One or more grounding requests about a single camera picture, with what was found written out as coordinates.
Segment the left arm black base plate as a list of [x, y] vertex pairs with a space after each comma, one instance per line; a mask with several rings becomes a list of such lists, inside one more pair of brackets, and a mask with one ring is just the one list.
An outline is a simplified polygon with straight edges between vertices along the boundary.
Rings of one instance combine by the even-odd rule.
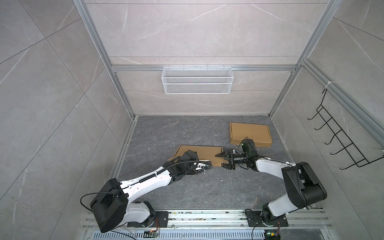
[[169, 221], [169, 212], [159, 211], [150, 214], [150, 216], [142, 223], [138, 222], [129, 222], [127, 227], [136, 227], [136, 228], [166, 228]]

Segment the brown cardboard box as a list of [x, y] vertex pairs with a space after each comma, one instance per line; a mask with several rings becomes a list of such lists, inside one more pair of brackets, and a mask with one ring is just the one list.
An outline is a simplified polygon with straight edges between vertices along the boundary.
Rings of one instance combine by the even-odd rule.
[[273, 144], [269, 126], [231, 122], [230, 143], [239, 145], [246, 138], [253, 140], [256, 147], [269, 148]]
[[196, 152], [198, 155], [198, 159], [200, 161], [210, 161], [213, 167], [222, 167], [222, 164], [228, 164], [229, 162], [223, 158], [216, 157], [216, 155], [221, 154], [223, 152], [222, 147], [214, 147], [214, 146], [189, 146], [189, 145], [181, 145], [173, 157], [169, 158], [168, 161], [176, 157], [181, 157], [186, 151], [191, 150]]

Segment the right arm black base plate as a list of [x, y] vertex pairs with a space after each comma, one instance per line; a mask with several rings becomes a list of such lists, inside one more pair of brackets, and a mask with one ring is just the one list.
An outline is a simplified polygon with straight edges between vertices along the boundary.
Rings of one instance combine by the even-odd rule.
[[245, 210], [249, 227], [288, 227], [285, 215], [275, 217], [266, 210], [252, 211]]

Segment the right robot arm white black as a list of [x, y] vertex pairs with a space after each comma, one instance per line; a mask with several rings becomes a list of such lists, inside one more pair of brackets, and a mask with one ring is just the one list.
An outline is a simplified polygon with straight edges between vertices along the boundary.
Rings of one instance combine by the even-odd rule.
[[280, 217], [323, 201], [328, 194], [311, 166], [306, 162], [290, 163], [273, 160], [258, 154], [252, 139], [240, 143], [242, 152], [225, 151], [215, 156], [227, 161], [222, 167], [234, 170], [236, 166], [247, 165], [247, 169], [269, 174], [284, 180], [286, 193], [263, 205], [261, 221], [266, 226], [275, 224]]

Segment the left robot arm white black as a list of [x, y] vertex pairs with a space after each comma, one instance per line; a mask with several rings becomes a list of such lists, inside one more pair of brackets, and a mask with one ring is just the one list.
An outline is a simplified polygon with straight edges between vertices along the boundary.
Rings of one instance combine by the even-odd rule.
[[196, 152], [188, 150], [181, 157], [165, 162], [158, 169], [127, 181], [108, 180], [90, 203], [101, 233], [120, 225], [139, 224], [150, 226], [156, 211], [147, 201], [136, 202], [147, 193], [181, 180], [186, 175], [196, 175], [212, 168], [210, 161], [200, 161]]

